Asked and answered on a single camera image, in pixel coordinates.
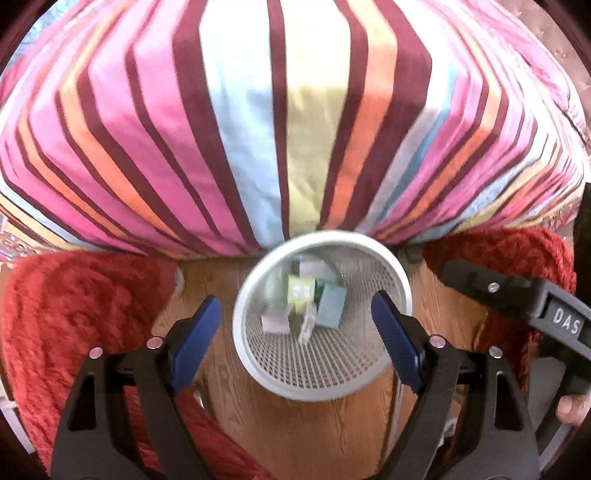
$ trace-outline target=striped bedspread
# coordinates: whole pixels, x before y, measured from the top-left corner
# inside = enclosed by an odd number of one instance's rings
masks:
[[[80,0],[0,102],[6,229],[47,248],[553,226],[589,179],[572,82],[489,0]]]

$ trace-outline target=screw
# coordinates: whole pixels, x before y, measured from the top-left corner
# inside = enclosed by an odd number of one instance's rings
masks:
[[[88,356],[96,360],[103,356],[103,349],[100,346],[95,346],[90,352],[88,352]]]
[[[435,348],[443,348],[445,347],[447,342],[445,341],[445,338],[443,338],[441,335],[433,335],[429,339],[429,343],[433,345]]]
[[[162,340],[162,337],[152,337],[146,342],[146,345],[150,350],[156,350],[157,348],[160,348],[163,343],[164,340]]]
[[[491,346],[488,349],[488,352],[490,353],[491,357],[493,357],[493,358],[501,358],[503,356],[503,350],[501,350],[497,346]]]

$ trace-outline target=wooden floor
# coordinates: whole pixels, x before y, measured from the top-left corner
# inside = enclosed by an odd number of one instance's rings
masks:
[[[232,308],[253,259],[195,261],[183,266],[186,288],[154,326],[163,335],[208,295],[223,306],[222,328],[202,366],[216,420],[280,480],[359,480],[375,473],[385,443],[392,398],[388,368],[364,389],[340,400],[301,403],[274,395],[240,363],[232,342]],[[443,287],[422,264],[410,274],[414,311],[429,333],[470,348],[486,310]],[[406,421],[414,397],[403,397]]]

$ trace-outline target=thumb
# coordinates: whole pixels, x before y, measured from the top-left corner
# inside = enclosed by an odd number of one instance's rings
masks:
[[[556,408],[556,416],[567,425],[580,427],[591,408],[591,397],[573,395],[562,397]]]

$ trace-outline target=blue gripper pad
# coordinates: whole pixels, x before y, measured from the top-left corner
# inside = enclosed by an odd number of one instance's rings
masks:
[[[371,313],[400,381],[416,394],[421,393],[425,387],[421,365],[427,332],[417,319],[400,313],[383,290],[374,295]]]
[[[166,336],[171,374],[168,386],[174,395],[188,387],[197,374],[222,317],[222,306],[216,297],[207,297],[195,314],[179,320]]]

